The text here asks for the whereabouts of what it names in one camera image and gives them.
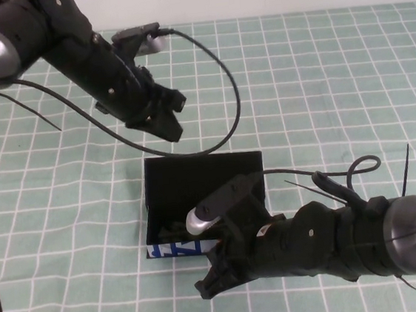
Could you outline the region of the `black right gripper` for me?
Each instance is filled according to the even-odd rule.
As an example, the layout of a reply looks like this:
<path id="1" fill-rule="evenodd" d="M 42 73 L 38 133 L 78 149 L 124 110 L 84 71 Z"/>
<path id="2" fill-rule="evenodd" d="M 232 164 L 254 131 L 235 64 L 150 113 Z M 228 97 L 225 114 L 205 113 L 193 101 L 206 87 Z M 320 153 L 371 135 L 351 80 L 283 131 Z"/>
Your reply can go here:
<path id="1" fill-rule="evenodd" d="M 245 228 L 241 239 L 227 234 L 207 254 L 211 267 L 195 283 L 201 298 L 213 299 L 258 278 L 297 276 L 299 268 L 289 240 L 292 222 L 282 215 L 266 225 Z"/>

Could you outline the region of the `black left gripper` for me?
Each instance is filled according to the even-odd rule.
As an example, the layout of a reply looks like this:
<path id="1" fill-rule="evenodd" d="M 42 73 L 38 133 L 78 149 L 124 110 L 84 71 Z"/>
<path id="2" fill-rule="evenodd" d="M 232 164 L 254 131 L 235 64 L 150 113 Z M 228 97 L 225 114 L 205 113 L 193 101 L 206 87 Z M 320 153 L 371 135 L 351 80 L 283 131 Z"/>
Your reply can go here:
<path id="1" fill-rule="evenodd" d="M 179 90 L 166 89 L 150 71 L 135 63 L 137 56 L 155 53 L 151 34 L 91 41 L 70 49 L 66 58 L 68 79 L 90 94 L 98 109 L 116 117 L 126 127 L 143 127 L 164 141 L 179 142 L 183 128 L 175 117 L 187 98 Z"/>

